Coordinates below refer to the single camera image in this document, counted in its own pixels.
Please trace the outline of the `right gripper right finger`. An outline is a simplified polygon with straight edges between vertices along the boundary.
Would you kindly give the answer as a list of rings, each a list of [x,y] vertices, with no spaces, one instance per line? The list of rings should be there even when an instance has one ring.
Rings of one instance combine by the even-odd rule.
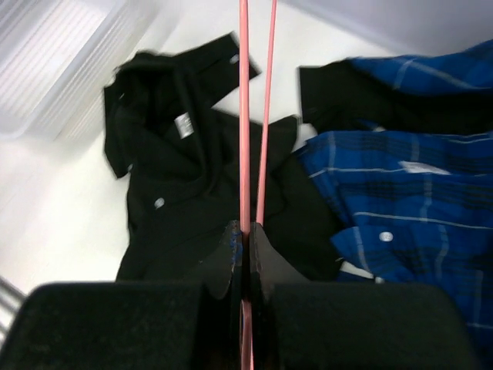
[[[424,284],[307,280],[250,232],[253,369],[478,369],[449,297]]]

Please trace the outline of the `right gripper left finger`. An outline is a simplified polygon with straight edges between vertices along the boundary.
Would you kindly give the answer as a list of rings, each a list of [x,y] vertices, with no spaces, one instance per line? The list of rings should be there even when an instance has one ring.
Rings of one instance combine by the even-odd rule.
[[[180,281],[36,288],[3,345],[6,369],[238,369],[243,246],[230,222]]]

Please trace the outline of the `blue plaid shirt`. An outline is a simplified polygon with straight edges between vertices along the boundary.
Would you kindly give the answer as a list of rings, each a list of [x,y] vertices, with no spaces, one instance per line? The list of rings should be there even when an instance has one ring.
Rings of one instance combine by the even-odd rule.
[[[344,60],[412,96],[492,96],[491,41],[440,56]],[[386,282],[440,287],[491,368],[492,130],[317,132],[297,157],[341,222],[330,239],[338,254]]]

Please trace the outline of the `pink wire hanger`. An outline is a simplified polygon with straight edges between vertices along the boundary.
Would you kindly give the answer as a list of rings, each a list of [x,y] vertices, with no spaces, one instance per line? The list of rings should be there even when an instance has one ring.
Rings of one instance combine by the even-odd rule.
[[[267,153],[270,123],[270,98],[273,71],[273,50],[277,18],[277,2],[271,2],[270,34],[267,53],[267,72],[265,83],[265,96],[263,108],[263,126],[260,148],[260,164],[257,183],[257,210],[255,221],[263,224],[266,177],[267,177]],[[242,235],[243,261],[250,260],[250,61],[249,61],[249,2],[240,2],[240,231]],[[242,340],[241,340],[241,368],[253,369],[253,314],[250,302],[250,270],[243,269],[243,300],[242,300]]]

